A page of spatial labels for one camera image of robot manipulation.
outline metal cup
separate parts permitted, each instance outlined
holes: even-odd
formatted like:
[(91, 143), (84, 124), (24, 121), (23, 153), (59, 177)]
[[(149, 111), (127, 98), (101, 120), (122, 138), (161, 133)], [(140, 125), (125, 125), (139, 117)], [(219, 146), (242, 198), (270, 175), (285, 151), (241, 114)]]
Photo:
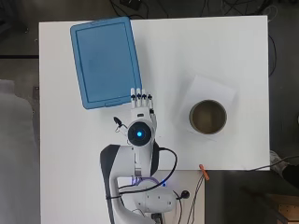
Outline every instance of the metal cup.
[(205, 100), (194, 105), (190, 111), (189, 121), (199, 133), (218, 133), (225, 125), (227, 114), (224, 107), (213, 100)]

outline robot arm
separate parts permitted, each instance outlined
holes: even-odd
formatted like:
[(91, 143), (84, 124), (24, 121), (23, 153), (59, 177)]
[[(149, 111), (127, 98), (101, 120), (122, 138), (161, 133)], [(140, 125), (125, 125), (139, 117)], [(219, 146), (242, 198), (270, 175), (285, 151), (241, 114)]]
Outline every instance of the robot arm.
[(149, 217), (142, 217), (126, 209), (119, 192), (118, 177), (149, 177), (157, 171), (159, 164), (159, 147), (155, 144), (157, 122), (152, 97), (144, 90), (141, 92), (137, 89), (135, 92), (135, 89), (131, 89), (131, 99), (132, 122), (127, 130), (123, 129), (124, 125), (119, 124), (119, 127), (132, 145), (126, 147), (110, 145), (103, 149), (100, 155), (107, 207), (111, 224), (115, 223), (113, 211), (125, 223), (154, 224), (155, 222)]

